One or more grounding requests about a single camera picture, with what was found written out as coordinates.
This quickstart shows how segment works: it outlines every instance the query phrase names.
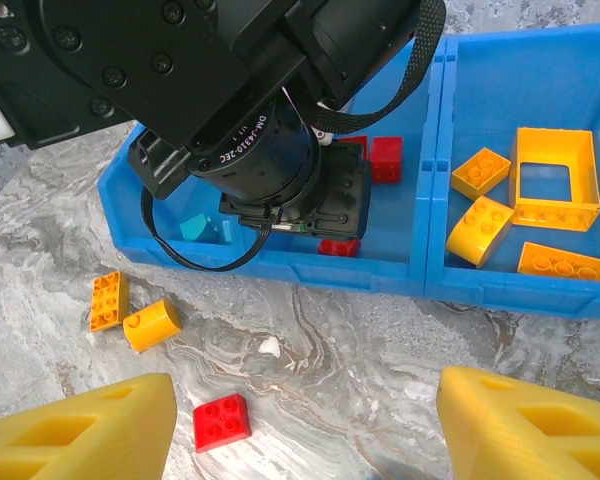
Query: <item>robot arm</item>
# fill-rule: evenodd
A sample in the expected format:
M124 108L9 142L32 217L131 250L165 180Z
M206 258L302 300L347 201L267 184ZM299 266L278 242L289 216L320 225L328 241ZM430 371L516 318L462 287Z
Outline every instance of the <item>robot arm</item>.
M320 147L306 123L349 133L390 113L424 77L444 17L442 0L1 0L0 140L35 149L136 119L143 198L194 175L243 225L360 238L367 162L353 145ZM392 104L317 107L344 106L416 26Z

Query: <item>red duplo brick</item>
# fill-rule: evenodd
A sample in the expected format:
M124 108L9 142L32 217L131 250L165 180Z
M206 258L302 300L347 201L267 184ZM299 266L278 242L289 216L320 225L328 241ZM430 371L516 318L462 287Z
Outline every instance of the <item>red duplo brick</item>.
M207 403L193 411L196 453L251 436L247 401L235 394Z
M357 143L358 145L362 145L362 148L364 148L363 158L369 159L369 138L366 135L359 135L357 137L341 137L338 139L338 141L342 143Z
M371 148L373 183L402 180L402 137L376 137Z
M349 242L334 242L333 240L323 240L318 245L320 255L331 255L334 257L355 257L360 250L360 240L351 240Z

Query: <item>blue bin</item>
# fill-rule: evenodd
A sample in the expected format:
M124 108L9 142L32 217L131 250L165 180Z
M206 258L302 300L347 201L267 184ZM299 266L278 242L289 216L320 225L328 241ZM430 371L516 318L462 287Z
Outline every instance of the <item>blue bin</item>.
M407 65L405 48L360 92L354 113L384 106L395 94ZM429 235L433 166L442 92L444 42L421 87L392 115L362 132L370 137L400 135L404 139L403 181L375 185L367 233L358 258L319 256L319 241L272 234L261 253L237 273L308 286L422 296ZM150 237L140 213L142 184L127 163L136 130L101 177L98 188L114 245L130 260L178 267ZM218 213L220 192L190 178L166 201L156 202L158 231L193 262L220 266L242 255L255 240L252 230L235 217ZM185 242L179 225L205 214L221 226L228 220L231 243Z
M600 216L586 233L514 226L481 270L445 253L451 229L471 205L450 188L451 172L483 147L508 158L523 126L593 131L600 184L600 25L447 40L426 296L600 318L599 282L516 273L525 241L600 257ZM543 173L545 181L527 186L529 196L563 193L564 172ZM488 196L506 204L507 193L505 181Z

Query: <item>marble surface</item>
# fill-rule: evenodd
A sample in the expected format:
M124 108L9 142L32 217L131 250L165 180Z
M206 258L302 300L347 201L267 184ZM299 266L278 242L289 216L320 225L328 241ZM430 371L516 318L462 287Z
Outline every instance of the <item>marble surface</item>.
M469 13L450 2L450 18L466 30L477 12L498 26L506 15L518 28L518 15L564 18L556 9L582 15L594 4L600 12L597 1L496 1ZM448 479L435 411L442 366L600 400L600 321L131 264L113 248L95 189L129 128L36 152L0 193L0 416L167 372L178 425L165 479ZM120 329L90 334L91 282L115 269L130 278L133 308L171 298L183 333L142 355ZM193 454L192 409L232 392L250 402L253 437Z

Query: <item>black cable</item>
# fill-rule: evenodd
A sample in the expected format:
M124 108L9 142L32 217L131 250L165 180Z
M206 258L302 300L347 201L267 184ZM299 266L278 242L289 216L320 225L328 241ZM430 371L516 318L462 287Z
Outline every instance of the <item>black cable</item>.
M157 232L156 224L153 219L153 196L147 190L147 188L142 189L142 196L140 199L140 208L142 210L142 219L144 220L144 224L149 229L149 233L155 239L156 242L162 247L167 255L169 255L176 263L182 265L185 268L189 268L191 270L197 270L199 272L230 272L235 270L236 268L240 268L247 262L253 259L262 247L266 243L269 235L271 234L271 224L263 225L260 228L260 233L258 234L258 238L251 246L251 248L239 259L234 262L231 262L228 265L223 267L205 267L203 265L198 265L197 263L190 262L178 252L176 252L171 245L169 245Z
M322 108L312 102L306 92L295 92L293 103L302 119L323 132L347 135L367 128L392 113L424 80L444 31L447 7L444 0L422 0L420 21L415 31L415 44L395 97L382 110L364 115L349 115Z

